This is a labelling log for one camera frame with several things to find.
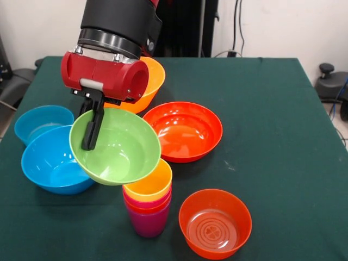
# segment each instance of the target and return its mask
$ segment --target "table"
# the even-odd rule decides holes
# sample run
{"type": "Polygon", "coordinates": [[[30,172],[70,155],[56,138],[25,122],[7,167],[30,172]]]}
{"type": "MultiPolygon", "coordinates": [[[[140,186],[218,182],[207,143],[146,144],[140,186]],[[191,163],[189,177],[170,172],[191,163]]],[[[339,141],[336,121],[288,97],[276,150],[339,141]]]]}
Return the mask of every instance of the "table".
{"type": "Polygon", "coordinates": [[[167,78],[150,108],[191,101],[214,111],[224,135],[200,161],[171,164],[172,205],[155,239],[133,231],[120,187],[50,194],[25,178],[14,122],[45,104],[70,108],[61,57],[47,57],[0,143],[0,259],[203,260],[178,224],[186,197],[204,188],[238,196],[253,231],[230,260],[347,260],[348,154],[297,59],[160,58],[167,78]]]}

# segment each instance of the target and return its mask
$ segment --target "plastic cup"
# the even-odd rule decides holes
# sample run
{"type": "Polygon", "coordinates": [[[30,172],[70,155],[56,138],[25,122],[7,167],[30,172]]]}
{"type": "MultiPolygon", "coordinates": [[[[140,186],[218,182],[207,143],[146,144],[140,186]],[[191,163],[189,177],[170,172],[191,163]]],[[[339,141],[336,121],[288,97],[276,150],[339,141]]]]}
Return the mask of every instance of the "plastic cup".
{"type": "Polygon", "coordinates": [[[136,213],[127,207],[127,205],[126,208],[133,228],[138,235],[144,238],[154,238],[161,234],[165,228],[169,214],[170,202],[161,211],[150,215],[136,213]]]}
{"type": "Polygon", "coordinates": [[[123,185],[129,197],[140,202],[151,202],[162,198],[169,190],[172,181],[172,170],[163,159],[147,177],[130,184],[123,185]]]}
{"type": "Polygon", "coordinates": [[[172,199],[172,195],[170,194],[166,199],[165,201],[160,204],[160,205],[157,205],[153,208],[139,208],[139,207],[136,207],[135,205],[131,204],[129,201],[127,201],[126,197],[125,197],[125,192],[123,192],[123,200],[125,202],[125,205],[126,207],[130,208],[131,210],[133,210],[134,212],[137,212],[139,214],[154,214],[154,213],[157,213],[159,211],[161,211],[162,209],[164,209],[168,203],[171,201],[172,199]]]}
{"type": "Polygon", "coordinates": [[[152,202],[141,202],[141,201],[137,201],[137,200],[134,200],[132,199],[131,197],[129,197],[127,195],[127,193],[125,192],[125,189],[123,189],[123,196],[124,198],[130,203],[132,204],[133,206],[137,207],[137,208],[155,208],[157,207],[158,205],[161,205],[163,202],[165,202],[169,197],[170,195],[172,194],[172,187],[170,186],[167,194],[165,194],[162,198],[160,198],[159,200],[156,200],[156,201],[152,201],[152,202]]]}

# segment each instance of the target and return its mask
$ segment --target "purple cup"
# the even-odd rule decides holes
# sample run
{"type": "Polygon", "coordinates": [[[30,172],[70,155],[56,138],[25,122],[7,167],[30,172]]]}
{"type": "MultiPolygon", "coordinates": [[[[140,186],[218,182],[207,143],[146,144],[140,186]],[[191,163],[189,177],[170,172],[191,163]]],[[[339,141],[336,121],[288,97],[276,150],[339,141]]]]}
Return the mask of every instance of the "purple cup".
{"type": "Polygon", "coordinates": [[[168,192],[163,197],[161,197],[159,200],[152,201],[152,202],[140,202],[140,201],[134,200],[130,196],[128,196],[127,192],[125,191],[125,189],[123,187],[122,187],[122,190],[123,190],[123,196],[133,206],[138,207],[138,208],[155,208],[155,207],[163,204],[170,197],[170,195],[172,193],[172,186],[170,186],[168,192]]]}
{"type": "Polygon", "coordinates": [[[126,205],[129,217],[131,219],[130,221],[132,222],[133,228],[138,235],[144,238],[154,238],[163,232],[167,223],[170,202],[161,211],[149,215],[138,214],[129,209],[126,205]]]}

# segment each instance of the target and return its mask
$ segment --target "plastic bowl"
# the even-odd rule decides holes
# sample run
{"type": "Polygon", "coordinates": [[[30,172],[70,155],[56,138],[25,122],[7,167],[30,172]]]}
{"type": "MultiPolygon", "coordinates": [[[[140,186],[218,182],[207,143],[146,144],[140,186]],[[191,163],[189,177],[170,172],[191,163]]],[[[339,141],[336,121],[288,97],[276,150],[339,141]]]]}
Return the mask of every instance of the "plastic bowl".
{"type": "Polygon", "coordinates": [[[120,106],[106,103],[106,108],[121,108],[133,113],[139,113],[145,110],[153,100],[154,96],[158,92],[165,80],[165,71],[163,66],[150,57],[141,57],[142,60],[148,67],[148,84],[144,95],[134,104],[122,102],[120,106]]]}
{"type": "Polygon", "coordinates": [[[22,170],[26,177],[56,194],[77,194],[94,184],[71,153],[70,129],[71,126],[64,126],[41,134],[22,155],[22,170]]]}
{"type": "Polygon", "coordinates": [[[190,248],[208,259],[233,255],[248,240],[252,221],[236,196],[218,189],[190,195],[179,211],[179,224],[190,248]]]}
{"type": "Polygon", "coordinates": [[[155,214],[167,206],[167,204],[171,201],[172,195],[170,194],[169,197],[160,205],[154,207],[154,208],[138,208],[134,205],[132,205],[129,201],[127,201],[127,198],[125,197],[125,193],[123,192],[123,201],[125,202],[125,205],[127,208],[130,208],[132,211],[139,213],[139,214],[144,214],[144,215],[150,215],[150,214],[155,214]]]}
{"type": "Polygon", "coordinates": [[[72,125],[74,115],[62,106],[46,105],[27,111],[15,124],[17,137],[28,146],[42,133],[60,126],[72,125]]]}
{"type": "Polygon", "coordinates": [[[123,190],[123,196],[126,198],[126,200],[132,204],[133,206],[137,207],[137,208],[155,208],[158,205],[161,205],[163,202],[165,202],[171,195],[172,193],[172,187],[170,186],[168,192],[159,200],[156,201],[152,201],[152,202],[141,202],[141,201],[137,201],[132,199],[131,197],[129,197],[127,195],[127,193],[125,193],[125,189],[122,188],[123,190]]]}
{"type": "Polygon", "coordinates": [[[130,221],[132,222],[133,228],[138,235],[144,238],[154,238],[161,234],[167,223],[170,203],[171,202],[169,202],[161,211],[151,215],[136,213],[126,205],[129,217],[131,219],[130,221]]]}
{"type": "Polygon", "coordinates": [[[134,200],[151,202],[162,198],[169,190],[172,182],[172,169],[163,159],[156,168],[142,180],[123,185],[125,193],[134,200]]]}
{"type": "Polygon", "coordinates": [[[162,158],[175,163],[198,160],[212,151],[222,137],[222,124],[209,109],[190,102],[170,102],[145,114],[156,131],[162,158]]]}
{"type": "Polygon", "coordinates": [[[78,164],[96,182],[121,185],[147,177],[157,166],[161,149],[151,126],[136,114],[105,108],[104,118],[92,151],[81,148],[93,111],[76,119],[70,131],[70,147],[78,164]]]}

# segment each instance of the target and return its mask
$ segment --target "red-orange bowl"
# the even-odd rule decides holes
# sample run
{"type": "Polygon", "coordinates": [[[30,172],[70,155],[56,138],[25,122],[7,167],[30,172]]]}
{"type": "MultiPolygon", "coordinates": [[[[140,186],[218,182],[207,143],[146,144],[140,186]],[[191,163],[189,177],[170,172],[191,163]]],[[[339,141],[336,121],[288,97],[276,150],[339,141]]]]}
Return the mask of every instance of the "red-orange bowl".
{"type": "Polygon", "coordinates": [[[162,158],[188,163],[211,152],[222,138],[222,123],[211,110],[191,102],[159,105],[144,115],[157,133],[162,158]]]}
{"type": "Polygon", "coordinates": [[[187,244],[199,256],[219,260],[230,257],[248,240],[252,220],[236,196],[219,189],[190,195],[179,211],[179,224],[187,244]]]}

